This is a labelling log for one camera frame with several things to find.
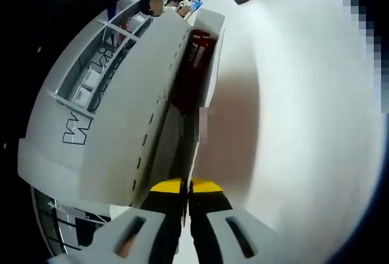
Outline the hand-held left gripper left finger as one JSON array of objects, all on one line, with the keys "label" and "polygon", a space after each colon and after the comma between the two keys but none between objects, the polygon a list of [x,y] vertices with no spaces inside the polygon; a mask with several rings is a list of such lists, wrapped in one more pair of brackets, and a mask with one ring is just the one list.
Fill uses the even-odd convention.
[{"label": "hand-held left gripper left finger", "polygon": [[94,233],[92,243],[48,263],[172,263],[182,230],[184,181],[153,186],[140,207],[130,207]]}]

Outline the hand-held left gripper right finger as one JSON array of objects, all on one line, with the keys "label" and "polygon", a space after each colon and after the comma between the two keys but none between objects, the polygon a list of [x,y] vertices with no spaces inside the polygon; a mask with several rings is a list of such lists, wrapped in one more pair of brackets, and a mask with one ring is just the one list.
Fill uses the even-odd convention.
[{"label": "hand-held left gripper right finger", "polygon": [[193,178],[188,192],[190,232],[199,263],[278,263],[278,237],[222,188]]}]

